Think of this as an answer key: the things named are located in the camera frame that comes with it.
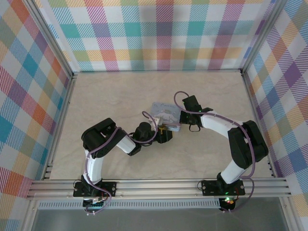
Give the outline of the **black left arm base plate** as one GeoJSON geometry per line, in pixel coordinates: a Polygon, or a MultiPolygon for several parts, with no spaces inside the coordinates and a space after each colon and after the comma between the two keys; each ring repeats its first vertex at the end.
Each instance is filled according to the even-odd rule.
{"type": "MultiPolygon", "coordinates": [[[[100,181],[95,184],[96,187],[102,188],[108,191],[112,196],[116,194],[116,182],[114,181],[100,181]]],[[[77,181],[73,184],[74,197],[98,197],[103,196],[106,197],[107,193],[98,190],[97,188],[91,186],[86,181],[77,181]]]]}

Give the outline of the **blue cartoon tin box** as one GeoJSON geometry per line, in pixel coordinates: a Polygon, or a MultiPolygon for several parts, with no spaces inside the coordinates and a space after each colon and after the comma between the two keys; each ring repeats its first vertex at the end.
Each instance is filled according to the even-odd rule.
{"type": "Polygon", "coordinates": [[[154,102],[150,115],[159,128],[173,132],[180,131],[180,109],[176,105],[154,102]]]}

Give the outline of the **aluminium frame post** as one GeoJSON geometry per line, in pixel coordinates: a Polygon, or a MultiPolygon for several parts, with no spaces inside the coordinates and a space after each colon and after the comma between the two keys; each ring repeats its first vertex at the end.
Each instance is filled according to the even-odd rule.
{"type": "Polygon", "coordinates": [[[69,65],[69,62],[64,56],[64,53],[60,49],[59,44],[57,43],[53,33],[51,32],[46,20],[44,19],[40,9],[35,3],[35,0],[22,0],[25,4],[26,8],[28,9],[29,13],[33,17],[34,21],[36,22],[40,32],[44,36],[46,42],[49,44],[51,50],[53,51],[55,57],[58,59],[61,67],[64,71],[70,76],[71,79],[74,78],[74,72],[69,65]]]}
{"type": "Polygon", "coordinates": [[[258,27],[242,60],[241,68],[239,69],[242,77],[245,76],[246,72],[253,64],[257,53],[260,51],[287,1],[288,0],[270,0],[262,19],[257,23],[258,27]]]}

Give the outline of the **grey metal panel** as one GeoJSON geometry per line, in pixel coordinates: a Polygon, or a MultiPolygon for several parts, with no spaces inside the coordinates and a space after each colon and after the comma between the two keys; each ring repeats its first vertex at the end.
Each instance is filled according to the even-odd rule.
{"type": "Polygon", "coordinates": [[[212,209],[107,209],[95,216],[82,210],[39,210],[31,231],[290,231],[286,222],[248,213],[212,209]]]}

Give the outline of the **long aluminium mounting rail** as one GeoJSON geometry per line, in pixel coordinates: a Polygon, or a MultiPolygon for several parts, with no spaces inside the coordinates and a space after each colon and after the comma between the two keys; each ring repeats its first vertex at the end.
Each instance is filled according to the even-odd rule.
{"type": "MultiPolygon", "coordinates": [[[[192,199],[225,197],[289,197],[291,191],[284,178],[243,180],[230,192],[219,195],[208,190],[200,179],[129,179],[108,180],[115,194],[112,199],[192,199]]],[[[73,199],[74,180],[38,180],[30,187],[27,198],[73,199]]]]}

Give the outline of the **aluminium floor rail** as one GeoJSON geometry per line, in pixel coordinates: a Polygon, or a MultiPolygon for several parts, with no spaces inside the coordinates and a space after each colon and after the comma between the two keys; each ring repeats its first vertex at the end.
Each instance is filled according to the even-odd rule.
{"type": "Polygon", "coordinates": [[[251,104],[251,108],[252,108],[252,111],[253,111],[253,115],[254,115],[254,118],[255,118],[255,121],[256,121],[256,124],[258,125],[259,129],[260,129],[260,132],[261,132],[261,135],[263,136],[263,139],[268,147],[268,151],[269,151],[269,154],[268,154],[268,164],[269,164],[269,170],[271,171],[271,175],[274,177],[274,178],[277,178],[277,171],[275,169],[275,165],[274,165],[274,162],[273,162],[273,159],[272,159],[272,156],[271,156],[271,149],[270,149],[270,146],[269,146],[269,143],[266,139],[266,136],[265,136],[265,133],[263,131],[263,127],[261,125],[261,120],[259,118],[259,114],[257,112],[257,101],[256,99],[254,98],[253,94],[252,94],[252,90],[250,89],[249,87],[249,76],[248,74],[241,68],[240,69],[240,73],[241,73],[241,77],[242,77],[242,80],[243,80],[243,83],[244,83],[244,87],[245,87],[245,90],[246,90],[246,93],[248,95],[248,99],[250,101],[250,104],[251,104]]]}
{"type": "Polygon", "coordinates": [[[53,163],[54,163],[57,148],[58,148],[58,145],[59,145],[59,142],[60,142],[61,134],[62,134],[63,127],[64,127],[65,118],[66,118],[68,108],[69,108],[69,105],[70,105],[70,102],[71,102],[71,97],[73,95],[76,80],[77,80],[77,75],[74,75],[69,80],[68,89],[67,89],[67,93],[66,93],[65,98],[64,98],[64,102],[63,102],[63,106],[62,106],[62,109],[61,109],[59,121],[58,121],[58,124],[55,128],[55,135],[52,139],[51,148],[48,152],[40,180],[49,180],[50,179],[50,174],[51,174],[51,171],[52,171],[53,163]]]}

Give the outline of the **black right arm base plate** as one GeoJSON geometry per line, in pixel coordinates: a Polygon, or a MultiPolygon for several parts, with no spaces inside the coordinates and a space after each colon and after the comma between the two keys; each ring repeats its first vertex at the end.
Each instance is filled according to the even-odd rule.
{"type": "Polygon", "coordinates": [[[201,186],[203,196],[245,195],[242,180],[237,180],[232,184],[226,184],[223,180],[203,180],[201,186]]]}

